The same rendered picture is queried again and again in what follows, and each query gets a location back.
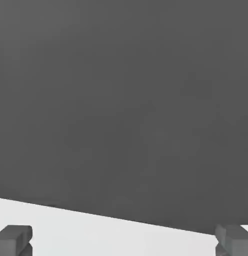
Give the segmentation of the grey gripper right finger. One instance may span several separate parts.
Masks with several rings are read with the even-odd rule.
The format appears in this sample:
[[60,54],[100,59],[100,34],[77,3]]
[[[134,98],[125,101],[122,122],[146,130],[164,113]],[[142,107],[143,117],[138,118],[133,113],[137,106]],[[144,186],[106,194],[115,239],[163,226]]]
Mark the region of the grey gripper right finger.
[[215,237],[215,256],[248,256],[248,231],[242,226],[218,224]]

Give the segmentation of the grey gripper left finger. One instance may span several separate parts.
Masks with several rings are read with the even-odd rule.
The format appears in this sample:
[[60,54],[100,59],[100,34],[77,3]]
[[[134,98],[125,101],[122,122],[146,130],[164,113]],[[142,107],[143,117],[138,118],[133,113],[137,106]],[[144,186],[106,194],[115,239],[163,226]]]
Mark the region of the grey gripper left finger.
[[30,225],[7,225],[0,231],[0,256],[33,256]]

